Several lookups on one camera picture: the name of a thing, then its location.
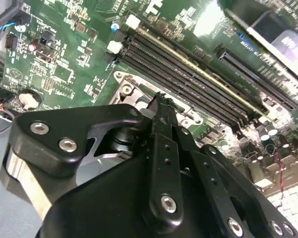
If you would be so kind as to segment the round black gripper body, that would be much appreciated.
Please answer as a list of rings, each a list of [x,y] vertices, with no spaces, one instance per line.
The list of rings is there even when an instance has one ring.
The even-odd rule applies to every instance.
[[[48,211],[40,238],[221,238],[201,185],[175,158],[134,158],[80,185]]]

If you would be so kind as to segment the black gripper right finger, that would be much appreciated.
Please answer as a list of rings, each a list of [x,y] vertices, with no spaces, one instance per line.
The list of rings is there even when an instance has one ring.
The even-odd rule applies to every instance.
[[[295,227],[214,146],[199,148],[166,100],[184,179],[184,217],[204,238],[297,238]]]

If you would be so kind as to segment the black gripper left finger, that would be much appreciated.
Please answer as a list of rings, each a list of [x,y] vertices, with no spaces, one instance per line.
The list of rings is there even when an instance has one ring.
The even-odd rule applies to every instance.
[[[179,163],[167,99],[157,93],[141,110],[117,104],[20,114],[2,163],[7,189],[44,221],[63,195],[123,162],[156,156]]]

